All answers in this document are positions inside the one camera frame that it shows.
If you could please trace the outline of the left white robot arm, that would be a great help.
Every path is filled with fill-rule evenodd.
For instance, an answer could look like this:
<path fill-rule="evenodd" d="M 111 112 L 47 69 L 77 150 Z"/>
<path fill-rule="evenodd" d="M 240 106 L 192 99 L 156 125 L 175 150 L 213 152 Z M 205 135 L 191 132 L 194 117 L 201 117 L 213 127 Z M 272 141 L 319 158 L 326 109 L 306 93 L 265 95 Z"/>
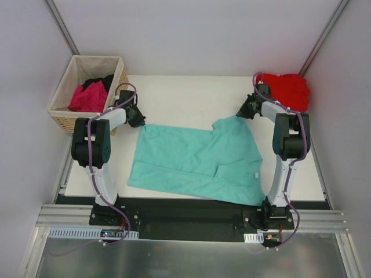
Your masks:
<path fill-rule="evenodd" d="M 108 167 L 111 132 L 120 125 L 142 127 L 146 117 L 137 107 L 136 90 L 121 90 L 114 105 L 92 118 L 78 118 L 72 135 L 71 156 L 89 177 L 95 200 L 91 225 L 125 225 L 118 192 Z"/>

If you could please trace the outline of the red t shirt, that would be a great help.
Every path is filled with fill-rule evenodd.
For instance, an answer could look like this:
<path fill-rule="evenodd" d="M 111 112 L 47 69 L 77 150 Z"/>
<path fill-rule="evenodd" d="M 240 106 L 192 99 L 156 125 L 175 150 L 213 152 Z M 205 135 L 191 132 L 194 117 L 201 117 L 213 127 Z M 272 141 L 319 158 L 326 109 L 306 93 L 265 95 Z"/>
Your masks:
<path fill-rule="evenodd" d="M 290 80 L 280 78 L 280 75 L 263 74 L 263 82 L 271 89 L 271 97 L 286 107 L 299 112 L 306 112 L 309 106 L 310 90 L 307 80 Z"/>

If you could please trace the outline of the teal t shirt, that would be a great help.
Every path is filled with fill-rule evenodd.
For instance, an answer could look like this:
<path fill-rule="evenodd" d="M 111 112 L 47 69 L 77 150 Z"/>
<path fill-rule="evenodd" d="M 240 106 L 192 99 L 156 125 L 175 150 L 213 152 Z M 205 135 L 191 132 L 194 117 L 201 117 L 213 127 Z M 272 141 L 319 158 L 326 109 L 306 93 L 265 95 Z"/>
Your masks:
<path fill-rule="evenodd" d="M 237 116 L 217 120 L 211 130 L 146 125 L 128 185 L 259 206 L 262 162 L 252 132 Z"/>

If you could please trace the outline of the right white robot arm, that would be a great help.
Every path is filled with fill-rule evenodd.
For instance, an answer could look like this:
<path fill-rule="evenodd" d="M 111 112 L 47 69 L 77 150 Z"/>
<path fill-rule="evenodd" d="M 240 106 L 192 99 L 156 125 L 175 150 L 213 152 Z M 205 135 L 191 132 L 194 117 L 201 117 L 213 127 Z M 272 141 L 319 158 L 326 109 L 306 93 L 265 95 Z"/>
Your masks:
<path fill-rule="evenodd" d="M 292 216 L 290 193 L 297 168 L 310 150 L 310 119 L 307 113 L 272 99 L 269 85 L 259 83 L 253 87 L 254 92 L 248 95 L 237 116 L 253 119 L 258 114 L 273 122 L 272 149 L 277 162 L 271 189 L 250 222 L 272 229 Z"/>

